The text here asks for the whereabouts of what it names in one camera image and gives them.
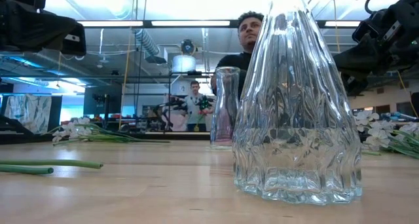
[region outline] wooden table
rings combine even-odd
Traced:
[[[101,170],[0,173],[0,223],[419,223],[419,160],[363,157],[364,195],[332,206],[292,205],[238,191],[230,151],[170,144],[0,145],[0,159],[81,159]]]

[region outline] dark hair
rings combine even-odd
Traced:
[[[238,17],[238,27],[240,27],[240,24],[242,24],[242,22],[246,19],[246,18],[257,18],[258,20],[260,20],[261,22],[263,21],[263,14],[261,13],[256,13],[254,11],[249,11],[249,12],[245,12],[242,15],[240,15],[240,17]]]
[[[193,84],[197,84],[197,85],[199,86],[199,82],[198,82],[198,81],[195,81],[195,80],[191,81],[191,86],[192,86]]]

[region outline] small glass vase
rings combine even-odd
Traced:
[[[273,0],[233,136],[234,183],[269,200],[361,195],[361,143],[335,62],[303,0]]]
[[[211,148],[231,149],[234,124],[238,108],[238,67],[218,67],[217,101],[212,118]]]

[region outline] black shirt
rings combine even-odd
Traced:
[[[240,79],[238,82],[238,97],[242,95],[242,90],[244,86],[244,79],[246,78],[247,69],[249,68],[251,54],[243,52],[240,54],[231,54],[224,56],[220,62],[218,62],[217,67],[232,66],[238,67],[240,71]]]

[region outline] man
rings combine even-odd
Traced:
[[[187,106],[187,113],[189,115],[187,122],[188,132],[206,132],[205,116],[208,113],[212,113],[212,109],[199,109],[199,101],[202,99],[202,94],[199,91],[199,82],[191,82],[192,94],[189,94],[185,98]]]
[[[259,34],[263,21],[263,14],[253,11],[246,12],[238,18],[238,39],[243,47],[243,52],[240,54],[232,54],[224,56],[217,64],[217,67],[232,66],[238,67],[240,71],[240,80],[238,86],[239,97],[242,94],[244,79],[246,77],[247,69],[249,67],[251,54],[256,45],[256,39]],[[211,87],[213,93],[217,93],[217,83],[215,75],[211,78]]]

